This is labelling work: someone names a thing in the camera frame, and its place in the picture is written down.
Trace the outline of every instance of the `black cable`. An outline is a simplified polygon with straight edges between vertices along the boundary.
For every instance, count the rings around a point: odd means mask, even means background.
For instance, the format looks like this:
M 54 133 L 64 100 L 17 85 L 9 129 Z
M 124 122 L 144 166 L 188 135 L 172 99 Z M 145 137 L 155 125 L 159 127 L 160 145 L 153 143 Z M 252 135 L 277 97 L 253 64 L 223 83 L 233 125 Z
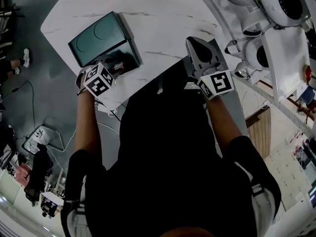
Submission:
M 34 113 L 34 88 L 33 88 L 33 85 L 31 84 L 30 81 L 25 81 L 20 87 L 18 88 L 15 88 L 14 90 L 12 90 L 9 94 L 7 94 L 6 96 L 4 96 L 2 99 L 5 99 L 6 97 L 8 97 L 10 94 L 18 91 L 20 88 L 22 88 L 26 83 L 28 83 L 31 88 L 32 88 L 32 111 L 33 111 L 33 123 L 34 123 L 34 129 L 36 128 L 35 126 L 35 113 Z
M 100 101 L 98 101 L 98 100 L 94 100 L 95 102 L 97 102 L 97 103 L 99 103 L 99 104 L 101 104 L 101 105 L 103 105 L 105 108 L 107 108 L 103 103 L 101 103 Z M 116 114 L 113 112 L 113 111 L 111 111 L 110 109 L 108 109 L 117 119 L 118 119 L 118 121 L 120 122 L 120 119 L 118 118 L 118 116 L 116 116 Z

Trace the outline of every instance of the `person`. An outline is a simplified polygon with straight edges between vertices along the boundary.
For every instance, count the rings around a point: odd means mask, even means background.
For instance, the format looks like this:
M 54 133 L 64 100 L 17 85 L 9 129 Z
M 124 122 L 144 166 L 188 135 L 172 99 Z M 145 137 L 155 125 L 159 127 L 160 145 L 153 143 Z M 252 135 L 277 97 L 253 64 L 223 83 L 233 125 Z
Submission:
M 20 74 L 20 67 L 28 68 L 30 65 L 30 51 L 25 48 L 24 55 L 21 59 L 3 61 L 0 60 L 0 84 L 3 84 L 13 75 Z
M 92 236 L 257 236 L 248 174 L 273 194 L 273 218 L 281 194 L 250 139 L 220 98 L 157 91 L 152 81 L 130 97 L 120 123 L 118 160 L 110 169 L 102 165 L 107 152 L 101 152 L 94 97 L 87 90 L 79 94 L 76 152 L 61 211 L 65 235 L 74 236 L 67 216 L 84 200 Z

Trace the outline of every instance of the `marble table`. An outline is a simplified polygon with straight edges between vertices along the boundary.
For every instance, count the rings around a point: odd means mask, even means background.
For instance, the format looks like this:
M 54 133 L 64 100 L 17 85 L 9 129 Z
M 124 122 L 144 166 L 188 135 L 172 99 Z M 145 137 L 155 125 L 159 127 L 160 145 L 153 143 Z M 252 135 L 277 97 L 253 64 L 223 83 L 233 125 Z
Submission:
M 104 104 L 111 110 L 187 56 L 187 37 L 210 41 L 222 33 L 202 0 L 59 0 L 41 32 L 77 75 L 81 68 L 68 43 L 111 11 L 120 13 L 130 28 L 142 61 L 140 68 L 121 75 L 107 91 Z

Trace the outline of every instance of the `sneaker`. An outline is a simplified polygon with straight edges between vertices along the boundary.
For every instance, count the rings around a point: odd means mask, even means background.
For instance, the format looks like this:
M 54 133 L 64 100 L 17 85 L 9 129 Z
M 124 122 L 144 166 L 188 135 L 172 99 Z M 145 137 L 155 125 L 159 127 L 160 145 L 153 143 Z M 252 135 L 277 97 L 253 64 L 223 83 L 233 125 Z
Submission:
M 15 75 L 20 74 L 20 69 L 19 68 L 15 68 L 14 70 L 15 70 Z
M 30 65 L 30 51 L 27 48 L 24 49 L 23 60 L 24 60 L 23 66 L 25 68 L 28 68 Z

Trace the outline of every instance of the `wooden floor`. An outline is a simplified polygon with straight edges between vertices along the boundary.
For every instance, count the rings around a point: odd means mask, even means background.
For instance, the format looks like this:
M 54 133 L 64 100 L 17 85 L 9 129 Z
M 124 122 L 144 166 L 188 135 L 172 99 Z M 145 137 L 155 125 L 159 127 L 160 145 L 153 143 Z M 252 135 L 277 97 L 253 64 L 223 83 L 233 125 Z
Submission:
M 246 120 L 248 135 L 252 144 L 264 159 L 270 154 L 271 109 L 261 109 Z

